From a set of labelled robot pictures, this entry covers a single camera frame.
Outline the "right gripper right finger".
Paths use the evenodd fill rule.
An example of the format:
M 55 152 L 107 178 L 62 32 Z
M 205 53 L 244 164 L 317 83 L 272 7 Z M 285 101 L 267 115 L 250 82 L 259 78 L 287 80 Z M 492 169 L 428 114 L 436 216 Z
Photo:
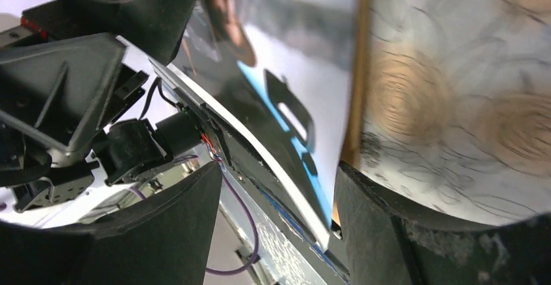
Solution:
M 488 226 L 418 204 L 339 164 L 353 284 L 549 284 L 550 216 Z

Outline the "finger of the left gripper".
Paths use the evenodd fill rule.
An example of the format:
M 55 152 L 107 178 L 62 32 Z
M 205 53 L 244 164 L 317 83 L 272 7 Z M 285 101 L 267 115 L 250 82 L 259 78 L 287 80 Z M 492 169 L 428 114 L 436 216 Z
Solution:
M 43 39 L 120 35 L 167 65 L 179 52 L 196 0 L 54 0 L 24 10 L 21 25 Z

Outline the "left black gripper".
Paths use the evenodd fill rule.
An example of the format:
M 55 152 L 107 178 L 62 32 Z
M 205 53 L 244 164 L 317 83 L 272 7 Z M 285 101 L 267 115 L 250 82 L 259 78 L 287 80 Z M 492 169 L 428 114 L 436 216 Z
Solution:
M 108 33 L 1 50 L 1 121 L 53 158 L 22 139 L 21 169 L 1 170 L 15 212 L 72 201 L 95 181 L 101 163 L 93 144 L 145 94 L 146 73 L 120 72 L 125 50 Z

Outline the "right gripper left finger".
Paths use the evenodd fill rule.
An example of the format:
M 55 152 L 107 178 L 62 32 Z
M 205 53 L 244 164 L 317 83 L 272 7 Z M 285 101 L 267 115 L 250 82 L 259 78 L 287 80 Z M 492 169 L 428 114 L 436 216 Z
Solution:
M 2 284 L 202 284 L 222 171 L 209 162 L 91 224 L 1 224 Z

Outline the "photo print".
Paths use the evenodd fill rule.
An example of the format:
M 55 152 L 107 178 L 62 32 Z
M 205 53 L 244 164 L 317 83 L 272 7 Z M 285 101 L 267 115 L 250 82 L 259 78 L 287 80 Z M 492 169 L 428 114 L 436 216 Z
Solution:
M 353 84 L 357 0 L 197 0 L 168 69 L 257 150 L 325 251 Z

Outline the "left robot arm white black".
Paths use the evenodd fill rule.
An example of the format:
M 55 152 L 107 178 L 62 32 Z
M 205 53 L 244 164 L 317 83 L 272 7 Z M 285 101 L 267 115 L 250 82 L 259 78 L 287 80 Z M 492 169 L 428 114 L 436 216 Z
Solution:
M 167 65 L 195 0 L 54 0 L 1 33 L 1 186 L 14 210 L 75 199 L 150 177 L 173 160 L 144 117 L 122 121 L 153 92 L 123 63 L 127 43 Z

